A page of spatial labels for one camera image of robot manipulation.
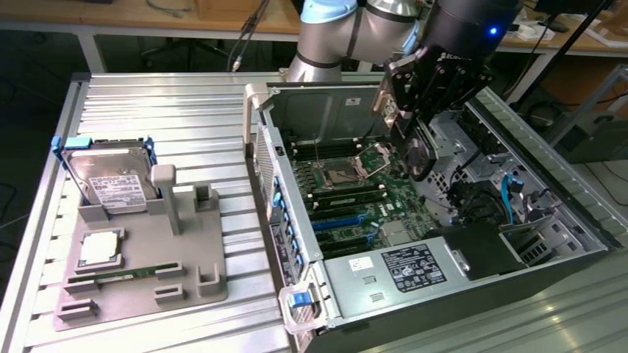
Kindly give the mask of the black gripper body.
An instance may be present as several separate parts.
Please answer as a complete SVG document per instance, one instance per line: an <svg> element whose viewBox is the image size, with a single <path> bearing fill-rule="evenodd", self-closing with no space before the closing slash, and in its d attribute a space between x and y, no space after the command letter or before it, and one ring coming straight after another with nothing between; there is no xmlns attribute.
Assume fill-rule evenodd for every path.
<svg viewBox="0 0 628 353"><path fill-rule="evenodd" d="M436 1L419 41L415 71L431 73L439 65L485 69L507 30L523 8L520 1Z"/></svg>

